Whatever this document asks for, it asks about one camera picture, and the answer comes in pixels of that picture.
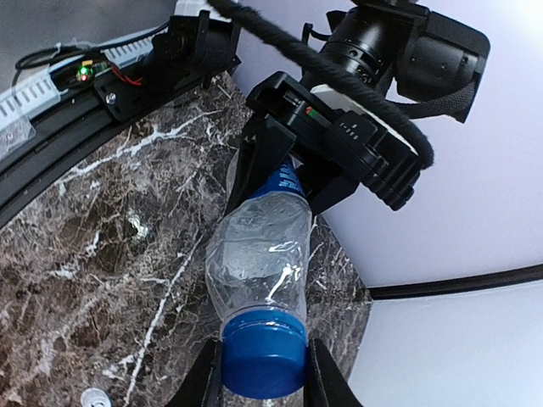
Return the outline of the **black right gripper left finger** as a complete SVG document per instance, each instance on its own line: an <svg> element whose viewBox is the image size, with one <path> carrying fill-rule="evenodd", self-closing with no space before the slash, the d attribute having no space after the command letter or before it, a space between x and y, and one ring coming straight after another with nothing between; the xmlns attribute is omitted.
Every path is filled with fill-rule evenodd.
<svg viewBox="0 0 543 407"><path fill-rule="evenodd" d="M208 339L168 407L218 407L222 404L222 342Z"/></svg>

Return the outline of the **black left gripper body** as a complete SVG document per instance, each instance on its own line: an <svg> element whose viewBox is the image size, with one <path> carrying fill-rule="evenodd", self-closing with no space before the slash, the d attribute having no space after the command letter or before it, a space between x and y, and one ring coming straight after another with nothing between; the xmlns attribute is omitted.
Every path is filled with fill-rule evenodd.
<svg viewBox="0 0 543 407"><path fill-rule="evenodd" d="M393 211L411 199L421 160L370 115L332 109L283 72L258 84L246 105L251 118L273 118L296 136L289 155L301 164L335 163Z"/></svg>

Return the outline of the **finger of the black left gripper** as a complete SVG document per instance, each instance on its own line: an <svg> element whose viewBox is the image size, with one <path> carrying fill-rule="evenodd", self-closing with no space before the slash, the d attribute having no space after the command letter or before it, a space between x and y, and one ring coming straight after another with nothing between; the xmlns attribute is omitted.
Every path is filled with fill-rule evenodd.
<svg viewBox="0 0 543 407"><path fill-rule="evenodd" d="M273 118L251 118L242 131L226 215L264 185L288 157L296 136Z"/></svg>
<svg viewBox="0 0 543 407"><path fill-rule="evenodd" d="M314 215L319 215L340 203L352 195L360 185L358 180L328 160L307 160L296 172Z"/></svg>

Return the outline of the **white clear bottle cap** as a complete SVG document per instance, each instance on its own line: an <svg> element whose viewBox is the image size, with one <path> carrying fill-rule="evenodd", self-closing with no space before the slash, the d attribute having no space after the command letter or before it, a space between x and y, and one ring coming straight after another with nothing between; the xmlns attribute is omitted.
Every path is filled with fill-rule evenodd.
<svg viewBox="0 0 543 407"><path fill-rule="evenodd" d="M112 407L112 402L106 392L90 387L81 393L80 402L82 407Z"/></svg>

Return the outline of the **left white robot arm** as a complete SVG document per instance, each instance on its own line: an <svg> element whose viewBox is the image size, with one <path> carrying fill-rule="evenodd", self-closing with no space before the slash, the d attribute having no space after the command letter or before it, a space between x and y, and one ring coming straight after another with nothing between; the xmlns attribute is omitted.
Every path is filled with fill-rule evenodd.
<svg viewBox="0 0 543 407"><path fill-rule="evenodd" d="M320 51L309 47L311 25L297 39L253 10L238 9L235 20L295 62L302 77L276 72L247 96L252 116L228 211L262 192L291 157L314 214L361 186L401 209L434 162L415 120L464 122L490 53L485 34L414 1L357 1L329 12Z"/></svg>

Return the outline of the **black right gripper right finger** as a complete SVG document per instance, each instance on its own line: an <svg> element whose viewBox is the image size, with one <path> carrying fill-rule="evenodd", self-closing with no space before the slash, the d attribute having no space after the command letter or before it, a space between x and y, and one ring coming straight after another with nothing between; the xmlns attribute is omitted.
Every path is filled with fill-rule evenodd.
<svg viewBox="0 0 543 407"><path fill-rule="evenodd" d="M309 340L305 370L307 407L362 407L321 339Z"/></svg>

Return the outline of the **pepsi label bottle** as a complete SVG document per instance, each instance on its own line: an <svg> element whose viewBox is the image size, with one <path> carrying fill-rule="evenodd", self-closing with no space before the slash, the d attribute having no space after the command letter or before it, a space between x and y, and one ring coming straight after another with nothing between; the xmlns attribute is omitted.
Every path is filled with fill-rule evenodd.
<svg viewBox="0 0 543 407"><path fill-rule="evenodd" d="M307 339L311 225L292 157L222 218L205 255L206 285L222 336L251 321Z"/></svg>

